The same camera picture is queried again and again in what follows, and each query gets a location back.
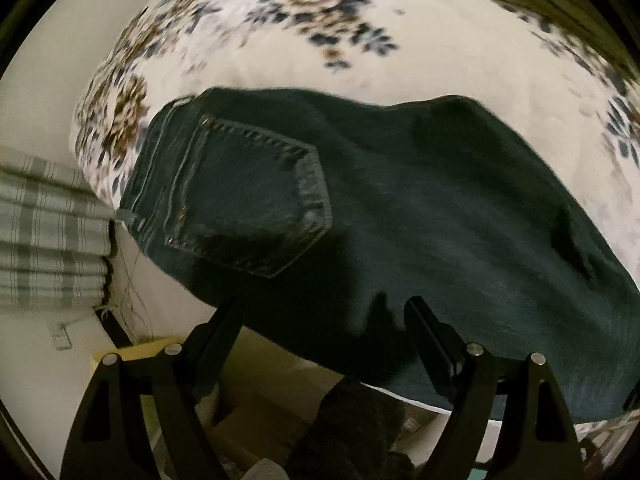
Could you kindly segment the floral fleece bed blanket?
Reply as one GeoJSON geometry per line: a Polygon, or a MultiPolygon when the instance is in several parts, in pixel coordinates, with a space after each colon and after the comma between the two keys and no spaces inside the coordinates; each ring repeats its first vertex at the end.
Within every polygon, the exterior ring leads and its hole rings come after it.
{"type": "Polygon", "coordinates": [[[639,270],[639,86],[539,0],[150,0],[72,120],[70,148],[96,195],[116,206],[153,114],[215,84],[369,104],[477,99],[639,270]]]}

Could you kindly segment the green plaid curtain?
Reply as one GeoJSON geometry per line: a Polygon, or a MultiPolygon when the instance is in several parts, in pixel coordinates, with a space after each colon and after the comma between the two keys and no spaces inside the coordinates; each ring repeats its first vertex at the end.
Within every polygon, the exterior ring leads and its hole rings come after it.
{"type": "Polygon", "coordinates": [[[111,211],[79,171],[1,149],[3,311],[99,307],[111,230],[111,211]]]}

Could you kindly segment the yellow cardboard box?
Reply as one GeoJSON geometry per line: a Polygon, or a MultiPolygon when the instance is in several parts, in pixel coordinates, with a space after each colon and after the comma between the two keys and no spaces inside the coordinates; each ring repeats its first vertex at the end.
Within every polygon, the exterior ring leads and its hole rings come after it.
{"type": "Polygon", "coordinates": [[[160,379],[162,371],[155,358],[169,348],[169,354],[175,356],[181,352],[184,341],[176,337],[166,337],[134,344],[133,346],[96,353],[90,361],[90,376],[101,366],[106,356],[117,356],[116,372],[119,383],[129,392],[138,396],[152,396],[154,384],[160,379]]]}

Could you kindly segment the dark blue denim jeans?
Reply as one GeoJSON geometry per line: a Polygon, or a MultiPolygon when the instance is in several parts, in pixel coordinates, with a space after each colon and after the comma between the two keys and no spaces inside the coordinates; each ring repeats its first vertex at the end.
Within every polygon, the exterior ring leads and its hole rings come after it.
{"type": "Polygon", "coordinates": [[[550,361],[575,422],[639,403],[639,291],[552,170],[477,102],[210,89],[146,129],[117,207],[195,297],[303,359],[444,408],[404,326],[550,361]]]}

